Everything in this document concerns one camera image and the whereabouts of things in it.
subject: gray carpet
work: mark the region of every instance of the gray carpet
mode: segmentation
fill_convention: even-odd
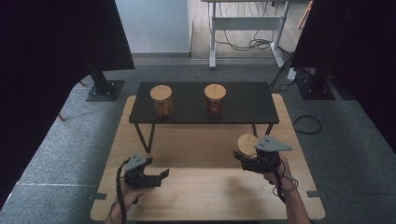
[[[77,84],[70,92],[61,111],[65,121],[54,121],[0,212],[0,223],[95,223],[89,196],[100,183],[126,99],[140,81],[271,82],[277,71],[275,65],[218,64],[209,70],[198,64],[106,72],[109,80],[125,81],[116,102],[86,102],[93,83],[84,78],[87,86]],[[342,100],[336,91],[335,101],[306,101],[296,85],[280,94],[291,120],[311,115],[322,125],[317,134],[297,133],[326,211],[315,222],[396,223],[396,156],[359,103]],[[306,132],[317,127],[312,119],[295,125]]]

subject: white wall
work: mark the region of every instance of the white wall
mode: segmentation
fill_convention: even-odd
[[[116,0],[131,53],[190,52],[190,0]]]

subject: wooden lid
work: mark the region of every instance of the wooden lid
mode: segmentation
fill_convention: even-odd
[[[172,89],[165,85],[158,85],[151,89],[149,95],[155,101],[164,101],[172,95]]]
[[[213,101],[219,101],[225,96],[226,90],[219,84],[210,84],[205,88],[205,95]]]
[[[241,152],[248,156],[254,156],[257,154],[256,144],[259,143],[259,139],[252,134],[244,134],[238,139],[238,147]]]

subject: wooden platform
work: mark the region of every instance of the wooden platform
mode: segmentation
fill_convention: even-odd
[[[321,219],[325,211],[320,198],[308,198],[306,192],[316,190],[297,136],[292,128],[282,97],[273,94],[280,122],[271,136],[293,147],[284,154],[299,184],[308,215]],[[243,171],[233,157],[238,139],[252,133],[251,125],[175,125],[158,124],[153,149],[147,154],[136,129],[128,121],[135,96],[128,98],[120,126],[111,148],[98,193],[105,200],[95,200],[91,218],[105,220],[116,197],[115,177],[121,163],[135,151],[152,157],[146,175],[157,175],[169,168],[163,185],[146,194],[128,213],[128,220],[263,220],[286,219],[286,208],[275,195],[273,186],[262,175]],[[257,125],[259,138],[267,125]],[[141,125],[145,138],[150,125]]]

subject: wooden tabletop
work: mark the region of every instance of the wooden tabletop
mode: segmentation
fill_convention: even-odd
[[[321,219],[325,211],[320,198],[308,198],[306,192],[316,190],[297,136],[291,125],[282,97],[273,94],[279,124],[271,136],[291,147],[284,152],[294,177],[299,180],[308,215]],[[128,98],[120,126],[111,148],[98,193],[105,200],[95,200],[91,218],[105,220],[116,197],[115,176],[123,161],[136,151],[152,157],[146,175],[158,175],[165,169],[170,174],[161,187],[144,195],[128,212],[128,220],[264,220],[286,219],[286,208],[273,195],[273,186],[252,172],[244,171],[233,157],[238,139],[252,134],[248,124],[157,124],[153,150],[147,154],[136,129],[128,121],[135,96]],[[267,125],[257,125],[259,139]],[[149,124],[141,125],[149,137]]]

